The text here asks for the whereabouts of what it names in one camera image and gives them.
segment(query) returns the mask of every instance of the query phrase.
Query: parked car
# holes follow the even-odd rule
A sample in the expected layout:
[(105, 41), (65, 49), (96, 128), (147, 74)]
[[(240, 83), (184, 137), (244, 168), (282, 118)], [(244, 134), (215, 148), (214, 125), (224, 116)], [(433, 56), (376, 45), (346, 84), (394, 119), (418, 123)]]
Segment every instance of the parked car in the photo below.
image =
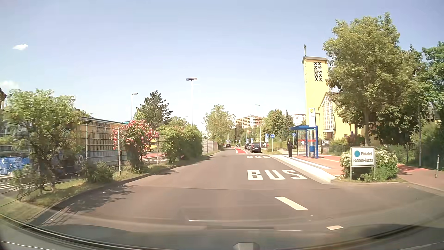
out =
[(259, 144), (251, 144), (250, 152), (262, 153), (261, 146)]

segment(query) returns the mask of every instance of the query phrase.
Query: person standing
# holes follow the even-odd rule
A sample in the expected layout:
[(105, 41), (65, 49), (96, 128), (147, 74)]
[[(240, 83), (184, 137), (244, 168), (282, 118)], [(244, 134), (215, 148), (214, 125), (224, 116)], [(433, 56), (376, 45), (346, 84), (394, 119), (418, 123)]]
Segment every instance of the person standing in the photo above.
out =
[(288, 139), (287, 141), (288, 157), (293, 157), (293, 143)]

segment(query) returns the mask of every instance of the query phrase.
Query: red brick sidewalk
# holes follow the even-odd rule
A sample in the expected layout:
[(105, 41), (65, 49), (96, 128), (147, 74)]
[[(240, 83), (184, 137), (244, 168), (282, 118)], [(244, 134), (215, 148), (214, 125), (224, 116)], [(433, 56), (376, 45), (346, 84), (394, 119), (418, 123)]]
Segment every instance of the red brick sidewalk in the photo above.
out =
[[(322, 155), (319, 156), (318, 159), (306, 158), (305, 156), (293, 156), (293, 157), (329, 167), (330, 169), (322, 169), (322, 170), (334, 176), (342, 174), (342, 167), (339, 165), (339, 160), (341, 159), (340, 156)], [(417, 185), (444, 191), (443, 171), (438, 171), (438, 177), (435, 177), (436, 170), (432, 169), (412, 167), (404, 164), (398, 164), (398, 168), (399, 168), (398, 177)]]
[(444, 191), (444, 172), (398, 164), (398, 176), (408, 182)]

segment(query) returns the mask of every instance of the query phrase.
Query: apartment building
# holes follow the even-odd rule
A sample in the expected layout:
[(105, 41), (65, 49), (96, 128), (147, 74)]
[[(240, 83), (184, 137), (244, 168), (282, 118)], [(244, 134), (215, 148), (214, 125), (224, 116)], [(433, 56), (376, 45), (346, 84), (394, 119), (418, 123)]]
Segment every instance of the apartment building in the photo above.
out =
[(301, 125), (301, 123), (305, 120), (305, 114), (296, 113), (290, 116), (293, 117), (293, 122), (296, 126)]
[(240, 124), (243, 128), (258, 127), (263, 123), (263, 118), (259, 116), (247, 116), (235, 120), (236, 124)]

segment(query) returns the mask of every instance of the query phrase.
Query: road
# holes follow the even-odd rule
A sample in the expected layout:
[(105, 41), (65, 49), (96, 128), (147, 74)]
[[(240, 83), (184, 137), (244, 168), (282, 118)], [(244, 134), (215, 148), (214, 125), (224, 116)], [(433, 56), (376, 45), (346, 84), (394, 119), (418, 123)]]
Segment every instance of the road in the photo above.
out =
[[(328, 241), (333, 232), (342, 239), (360, 235), (347, 231), (351, 228), (418, 223), (441, 213), (443, 206), (442, 194), (410, 184), (321, 184), (274, 157), (228, 148), (196, 164), (80, 195), (42, 226), (115, 242), (125, 242), (130, 232), (144, 235), (143, 240), (147, 233), (213, 233), (208, 229), (272, 230), (282, 237), (304, 232), (310, 235), (299, 243), (313, 244), (309, 239)], [(151, 247), (174, 245), (156, 240), (151, 238)]]

